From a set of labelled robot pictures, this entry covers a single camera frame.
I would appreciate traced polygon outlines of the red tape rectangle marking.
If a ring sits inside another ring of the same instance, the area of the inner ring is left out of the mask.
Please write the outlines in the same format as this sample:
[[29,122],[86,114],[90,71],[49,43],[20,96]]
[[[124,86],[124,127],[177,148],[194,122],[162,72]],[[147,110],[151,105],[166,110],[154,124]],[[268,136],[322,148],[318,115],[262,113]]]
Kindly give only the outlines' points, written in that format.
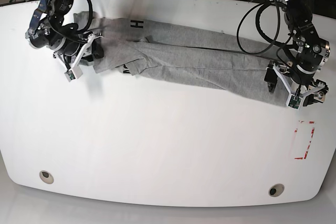
[[293,136],[291,156],[294,160],[304,160],[308,156],[316,128],[315,121],[299,121]]

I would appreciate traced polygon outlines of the left table grommet hole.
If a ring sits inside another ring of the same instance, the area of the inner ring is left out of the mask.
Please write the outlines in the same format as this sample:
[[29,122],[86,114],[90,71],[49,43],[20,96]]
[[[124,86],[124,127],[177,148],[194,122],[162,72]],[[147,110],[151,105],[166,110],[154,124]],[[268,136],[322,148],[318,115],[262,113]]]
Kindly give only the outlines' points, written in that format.
[[39,177],[46,184],[50,185],[54,182],[54,177],[52,176],[51,173],[49,173],[47,171],[44,171],[44,170],[40,171],[39,172]]

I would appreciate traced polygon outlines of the grey t-shirt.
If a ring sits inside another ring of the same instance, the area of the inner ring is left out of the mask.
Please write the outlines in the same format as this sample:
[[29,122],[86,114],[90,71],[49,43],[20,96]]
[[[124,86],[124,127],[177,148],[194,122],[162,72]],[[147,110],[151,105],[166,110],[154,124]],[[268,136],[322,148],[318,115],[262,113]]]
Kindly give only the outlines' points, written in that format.
[[94,18],[90,30],[101,32],[104,57],[96,73],[121,73],[155,80],[226,90],[245,98],[284,106],[288,92],[278,82],[270,93],[266,68],[276,47],[260,56],[243,54],[236,37],[209,30],[143,20],[139,27],[126,18]]

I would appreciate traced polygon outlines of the table grommet hole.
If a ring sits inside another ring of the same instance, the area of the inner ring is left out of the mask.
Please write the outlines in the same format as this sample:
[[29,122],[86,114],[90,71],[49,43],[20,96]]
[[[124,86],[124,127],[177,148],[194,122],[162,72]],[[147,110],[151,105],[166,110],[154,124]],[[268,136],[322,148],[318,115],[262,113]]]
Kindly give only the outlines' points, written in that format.
[[283,184],[275,184],[269,189],[268,194],[270,197],[278,197],[284,192],[284,189]]
[[44,170],[40,171],[39,172],[39,177],[46,184],[50,185],[54,182],[54,177],[52,176],[51,173],[49,173],[47,171],[44,171]]

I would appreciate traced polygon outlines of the right table grommet hole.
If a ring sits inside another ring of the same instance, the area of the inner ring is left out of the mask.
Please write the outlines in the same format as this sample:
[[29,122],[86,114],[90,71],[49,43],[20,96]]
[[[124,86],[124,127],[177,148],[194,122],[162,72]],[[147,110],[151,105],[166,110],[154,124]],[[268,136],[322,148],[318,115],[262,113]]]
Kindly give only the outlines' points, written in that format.
[[284,192],[284,189],[283,184],[275,184],[269,189],[268,194],[270,197],[278,197]]

